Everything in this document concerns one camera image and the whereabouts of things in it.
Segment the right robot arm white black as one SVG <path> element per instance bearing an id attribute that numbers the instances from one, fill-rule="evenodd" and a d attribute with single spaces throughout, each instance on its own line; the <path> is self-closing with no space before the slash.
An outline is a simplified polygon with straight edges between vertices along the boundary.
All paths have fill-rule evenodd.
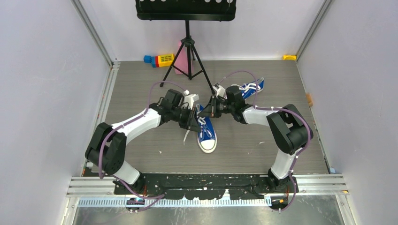
<path id="1" fill-rule="evenodd" d="M 226 89 L 226 97 L 211 96 L 209 103 L 199 112 L 200 117 L 219 118 L 231 114 L 242 124 L 269 127 L 278 153 L 268 171 L 268 187 L 273 192 L 281 192 L 292 176 L 293 167 L 299 154 L 306 149 L 314 134 L 295 105 L 281 108 L 258 107 L 246 103 L 237 86 Z"/>

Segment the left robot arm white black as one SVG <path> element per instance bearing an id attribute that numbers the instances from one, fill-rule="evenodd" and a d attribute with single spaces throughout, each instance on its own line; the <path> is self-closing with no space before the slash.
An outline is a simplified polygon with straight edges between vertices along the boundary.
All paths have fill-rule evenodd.
<path id="1" fill-rule="evenodd" d="M 122 179 L 131 193 L 139 194 L 144 182 L 139 178 L 140 171 L 125 160 L 126 146 L 144 132 L 169 121 L 177 122 L 180 128 L 188 131 L 200 131 L 194 105 L 198 100 L 198 94 L 169 89 L 157 103 L 151 103 L 129 119 L 112 125 L 100 123 L 89 142 L 85 158 L 101 172 Z"/>

